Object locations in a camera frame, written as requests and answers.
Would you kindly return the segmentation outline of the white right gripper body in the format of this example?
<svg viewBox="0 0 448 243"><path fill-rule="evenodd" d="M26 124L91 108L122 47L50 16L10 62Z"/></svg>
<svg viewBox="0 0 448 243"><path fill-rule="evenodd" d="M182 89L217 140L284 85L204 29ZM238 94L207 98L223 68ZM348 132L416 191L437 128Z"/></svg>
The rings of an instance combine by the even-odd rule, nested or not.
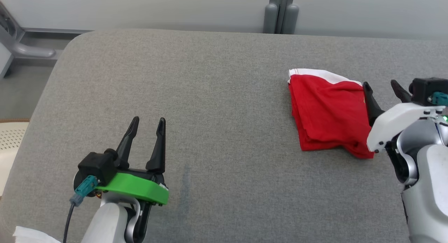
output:
<svg viewBox="0 0 448 243"><path fill-rule="evenodd" d="M446 145L447 119L442 115L444 109L445 106L425 107L414 103L395 105L374 121L366 142L369 151L377 153L383 150L388 141L419 120L435 123L436 134L440 136L441 143Z"/></svg>

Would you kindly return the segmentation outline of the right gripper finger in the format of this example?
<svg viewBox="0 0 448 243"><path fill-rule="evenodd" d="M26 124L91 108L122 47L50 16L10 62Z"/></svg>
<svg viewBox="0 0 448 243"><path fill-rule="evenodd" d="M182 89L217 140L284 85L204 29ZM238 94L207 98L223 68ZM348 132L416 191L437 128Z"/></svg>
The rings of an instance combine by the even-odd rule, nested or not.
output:
<svg viewBox="0 0 448 243"><path fill-rule="evenodd" d="M376 119L385 111L379 107L373 96L373 90L368 82L363 82L363 91L369 126L373 126Z"/></svg>
<svg viewBox="0 0 448 243"><path fill-rule="evenodd" d="M391 87L395 96L397 96L402 103L411 102L411 95L395 79L391 80Z"/></svg>

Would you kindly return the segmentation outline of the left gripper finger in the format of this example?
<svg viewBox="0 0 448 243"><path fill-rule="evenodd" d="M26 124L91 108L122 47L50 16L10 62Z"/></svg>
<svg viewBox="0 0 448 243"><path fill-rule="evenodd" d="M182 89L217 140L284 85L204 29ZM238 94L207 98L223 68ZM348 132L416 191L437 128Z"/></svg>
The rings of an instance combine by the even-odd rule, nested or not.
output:
<svg viewBox="0 0 448 243"><path fill-rule="evenodd" d="M163 174L166 162L166 120L163 117L159 121L156 136L156 143L150 160L146 163L146 170L155 174Z"/></svg>
<svg viewBox="0 0 448 243"><path fill-rule="evenodd" d="M117 161L115 162L115 166L117 168L129 168L129 155L130 155L130 149L132 147L133 139L135 138L137 134L137 130L139 127L139 117L135 116L133 120L130 122L130 125L128 129L126 130L126 133L124 134L122 140L120 141L120 144L117 147Z"/></svg>

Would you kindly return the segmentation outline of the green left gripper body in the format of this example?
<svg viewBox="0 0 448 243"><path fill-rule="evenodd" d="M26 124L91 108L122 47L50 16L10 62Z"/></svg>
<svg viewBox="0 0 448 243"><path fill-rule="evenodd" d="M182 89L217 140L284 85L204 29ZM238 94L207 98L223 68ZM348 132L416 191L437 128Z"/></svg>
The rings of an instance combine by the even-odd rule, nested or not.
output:
<svg viewBox="0 0 448 243"><path fill-rule="evenodd" d="M169 190L165 184L163 172L152 172L145 169L117 169L117 172L104 184L101 172L94 173L99 179L96 189L114 192L137 200L166 205Z"/></svg>

